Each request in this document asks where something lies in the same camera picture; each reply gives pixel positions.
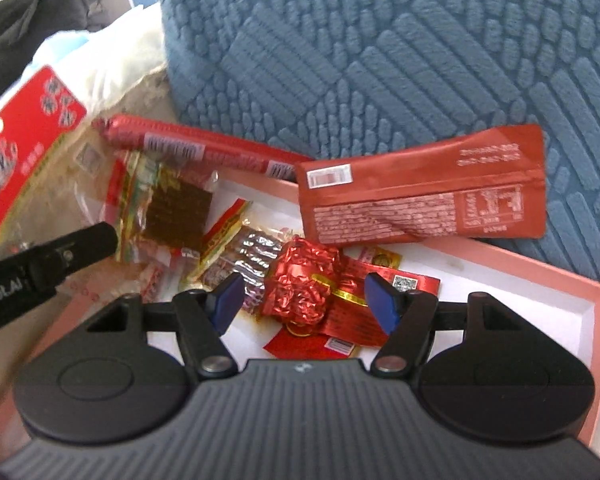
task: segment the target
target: snack packet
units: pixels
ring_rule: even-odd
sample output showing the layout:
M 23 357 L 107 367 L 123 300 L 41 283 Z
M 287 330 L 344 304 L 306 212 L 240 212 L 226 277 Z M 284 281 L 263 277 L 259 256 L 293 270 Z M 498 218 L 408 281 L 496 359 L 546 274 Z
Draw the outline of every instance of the snack packet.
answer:
M 238 199 L 205 234 L 200 265 L 188 273 L 181 290 L 201 287 L 213 290 L 232 272 L 244 278 L 242 309 L 257 314 L 270 265 L 280 256 L 291 236 L 285 229 L 261 228 L 250 218 L 252 205 Z
M 402 263 L 402 255 L 378 246 L 363 247 L 358 259 L 366 264 L 398 269 Z
M 213 189 L 213 181 L 206 188 Z M 117 261 L 154 259 L 173 267 L 183 257 L 197 264 L 212 200 L 207 189 L 140 153 L 122 153 L 99 215 L 118 232 Z
M 384 155 L 303 162 L 296 173 L 312 242 L 344 247 L 544 235 L 544 149 L 535 124 Z
M 259 142 L 131 115 L 114 115 L 94 126 L 117 148 L 170 154 L 282 180 L 294 180 L 294 165 L 311 160 Z
M 160 92 L 146 89 L 155 87 L 157 77 L 164 79 L 145 76 L 107 113 L 150 107 L 152 95 L 157 99 Z M 0 259 L 100 221 L 118 159 L 90 123 L 85 107 L 50 67 L 40 69 L 0 109 Z M 112 263 L 99 262 L 72 278 L 108 272 Z M 136 272 L 133 279 L 143 267 L 130 269 Z M 68 284 L 60 289 L 71 295 L 82 290 Z

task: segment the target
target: blue textured cushion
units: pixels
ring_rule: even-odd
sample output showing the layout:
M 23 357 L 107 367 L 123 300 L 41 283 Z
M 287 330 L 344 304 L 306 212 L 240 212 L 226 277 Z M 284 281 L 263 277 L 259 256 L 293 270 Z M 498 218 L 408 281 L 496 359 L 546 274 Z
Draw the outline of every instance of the blue textured cushion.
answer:
M 311 156 L 545 132 L 548 227 L 600 280 L 600 0 L 161 0 L 180 119 Z

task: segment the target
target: dried meat snack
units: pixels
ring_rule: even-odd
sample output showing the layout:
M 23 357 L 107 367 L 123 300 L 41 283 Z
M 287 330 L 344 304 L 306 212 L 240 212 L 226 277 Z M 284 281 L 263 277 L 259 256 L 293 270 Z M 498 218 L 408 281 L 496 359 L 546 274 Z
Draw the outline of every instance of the dried meat snack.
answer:
M 116 161 L 100 218 L 114 225 L 117 261 L 158 261 L 173 268 L 200 259 L 212 193 L 140 153 Z
M 340 273 L 340 252 L 294 236 L 265 280 L 262 313 L 282 322 L 316 325 Z
M 243 225 L 225 245 L 218 259 L 202 273 L 200 282 L 209 288 L 215 288 L 232 272 L 240 272 L 245 286 L 242 307 L 253 314 L 262 300 L 265 276 L 280 255 L 282 246 L 280 240 Z

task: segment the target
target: ribbed surface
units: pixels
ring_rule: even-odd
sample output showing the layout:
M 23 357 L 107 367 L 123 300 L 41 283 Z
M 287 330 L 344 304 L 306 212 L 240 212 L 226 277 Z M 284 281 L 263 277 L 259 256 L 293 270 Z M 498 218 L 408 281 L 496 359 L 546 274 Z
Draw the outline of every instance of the ribbed surface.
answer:
M 320 158 L 539 123 L 548 231 L 501 245 L 600 280 L 600 0 L 161 2 L 186 123 Z
M 595 480 L 574 440 L 501 449 L 433 422 L 403 383 L 356 361 L 250 362 L 203 384 L 183 412 L 123 446 L 30 444 L 4 463 L 13 480 Z

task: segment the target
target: red snack package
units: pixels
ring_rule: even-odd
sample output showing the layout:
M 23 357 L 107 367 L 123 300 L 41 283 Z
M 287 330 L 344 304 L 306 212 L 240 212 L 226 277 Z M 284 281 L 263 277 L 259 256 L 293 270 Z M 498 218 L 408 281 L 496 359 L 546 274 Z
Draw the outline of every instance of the red snack package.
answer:
M 93 126 L 117 148 L 157 152 L 281 180 L 294 180 L 294 165 L 312 160 L 251 140 L 125 114 Z
M 265 279 L 262 314 L 282 322 L 318 324 L 340 273 L 340 252 L 299 236 L 285 244 Z
M 380 267 L 343 257 L 338 288 L 331 294 L 327 314 L 317 332 L 360 346 L 382 346 L 387 335 L 382 331 L 365 301 L 365 278 L 377 272 L 400 291 L 423 290 L 438 295 L 440 280 L 404 270 Z
M 305 336 L 291 323 L 280 329 L 264 349 L 278 359 L 346 359 L 355 345 L 322 334 Z
M 427 146 L 296 166 L 312 242 L 416 242 L 433 236 L 540 238 L 542 130 L 499 126 Z

